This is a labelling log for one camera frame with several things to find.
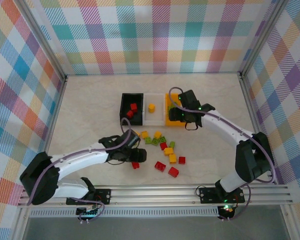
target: toy block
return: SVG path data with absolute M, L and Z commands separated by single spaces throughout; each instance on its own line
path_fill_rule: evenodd
M 159 139 L 157 139 L 157 138 L 154 138 L 154 139 L 152 139 L 152 143 L 151 143 L 152 145 L 155 145 L 155 146 L 158 146 L 158 144 L 159 144 Z
M 145 140 L 145 144 L 151 144 L 152 143 L 152 139 L 149 136 L 147 136 L 144 140 Z
M 137 104 L 136 103 L 131 103 L 130 104 L 130 108 L 131 108 L 131 111 L 135 114 L 136 112 L 138 112 L 138 109 L 137 109 Z
M 170 142 L 169 144 L 169 148 L 175 148 L 176 143 L 174 141 Z
M 166 143 L 167 140 L 164 136 L 160 137 L 160 143 Z
M 170 164 L 177 163 L 177 156 L 175 154 L 170 154 L 169 155 L 169 162 L 170 162 Z
M 167 143 L 166 143 L 166 142 L 160 143 L 160 148 L 161 148 L 161 150 L 165 150 L 167 147 L 168 147 L 168 146 L 167 146 Z
M 156 110 L 156 105 L 154 105 L 153 103 L 150 103 L 148 106 L 148 111 L 149 113 L 153 114 Z
M 170 154 L 174 154 L 174 149 L 172 147 L 167 147 L 163 151 L 164 151 L 165 156 L 169 156 Z
M 162 162 L 159 162 L 159 161 L 156 162 L 154 167 L 161 172 L 163 172 L 166 169 L 166 165 L 164 165 Z
M 132 117 L 134 116 L 134 113 L 130 110 L 126 113 L 126 116 L 129 118 L 129 119 L 132 119 Z
M 154 133 L 154 138 L 155 139 L 159 139 L 160 137 L 161 137 L 161 132 L 159 132 L 159 131 L 156 131 L 155 133 Z
M 149 137 L 149 134 L 148 134 L 147 131 L 142 131 L 141 136 L 142 136 L 143 139 L 145 139 L 145 138 Z
M 185 156 L 180 156 L 179 157 L 179 164 L 186 164 L 186 157 Z
M 133 169 L 138 169 L 138 168 L 140 168 L 140 165 L 139 165 L 138 162 L 132 162 L 131 164 L 132 164 Z
M 168 172 L 169 175 L 171 175 L 172 177 L 176 178 L 179 174 L 179 170 L 174 168 L 173 166 L 170 168 L 169 172 Z

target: red lego brick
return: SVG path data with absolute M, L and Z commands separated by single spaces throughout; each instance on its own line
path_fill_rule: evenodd
M 137 109 L 137 104 L 136 103 L 131 103 L 130 104 L 130 108 L 131 108 L 131 111 L 135 114 L 138 109 Z
M 170 174 L 172 177 L 176 178 L 179 174 L 179 170 L 174 167 L 171 167 L 168 174 Z
M 161 148 L 162 151 L 165 150 L 165 148 L 167 148 L 167 147 L 168 147 L 168 146 L 167 146 L 167 143 L 166 143 L 166 142 L 160 143 L 160 148 Z
M 129 118 L 129 119 L 132 119 L 132 117 L 134 116 L 134 113 L 130 110 L 126 113 L 126 116 Z
M 159 161 L 156 162 L 154 167 L 161 172 L 163 172 L 166 169 L 166 165 L 164 165 L 162 162 L 159 162 Z
M 180 156 L 179 157 L 179 164 L 186 164 L 186 157 L 185 156 Z
M 140 168 L 140 165 L 139 165 L 138 162 L 132 162 L 131 164 L 132 164 L 133 169 L 138 169 L 138 168 Z

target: colorful plaid pattern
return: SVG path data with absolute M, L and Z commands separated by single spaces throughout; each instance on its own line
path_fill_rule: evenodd
M 290 0 L 248 74 L 254 110 L 300 220 L 300 0 Z
M 65 71 L 86 75 L 236 72 L 267 1 L 36 0 L 40 14 L 27 2 Z
M 43 150 L 61 80 L 12 0 L 0 0 L 0 240 L 7 239 L 23 186 Z

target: yellow cube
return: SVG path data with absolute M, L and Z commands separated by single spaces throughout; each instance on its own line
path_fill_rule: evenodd
M 155 134 L 154 134 L 154 138 L 159 139 L 161 137 L 161 135 L 162 135 L 161 132 L 156 131 Z
M 143 139 L 145 139 L 145 138 L 149 137 L 149 134 L 148 134 L 147 131 L 142 131 L 141 136 L 142 136 Z
M 169 155 L 170 164 L 175 164 L 177 162 L 177 156 L 175 154 Z
M 149 110 L 149 113 L 153 114 L 156 110 L 156 105 L 154 105 L 153 103 L 150 103 L 148 106 L 148 110 Z
M 163 152 L 165 156 L 169 156 L 170 154 L 174 154 L 174 149 L 172 147 L 166 147 Z

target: green lego brick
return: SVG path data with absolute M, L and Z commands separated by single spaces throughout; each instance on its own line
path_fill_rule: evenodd
M 174 148 L 176 145 L 176 143 L 174 141 L 171 141 L 169 144 L 169 148 Z
M 152 143 L 152 139 L 149 136 L 147 136 L 144 140 L 145 140 L 145 144 L 151 144 Z
M 167 142 L 167 140 L 166 140 L 166 138 L 164 136 L 160 137 L 160 143 L 161 144 L 162 143 L 166 143 L 166 142 Z
M 158 146 L 158 144 L 159 144 L 159 139 L 158 139 L 158 138 L 152 139 L 151 144 L 152 144 L 152 145 L 155 145 L 155 146 Z

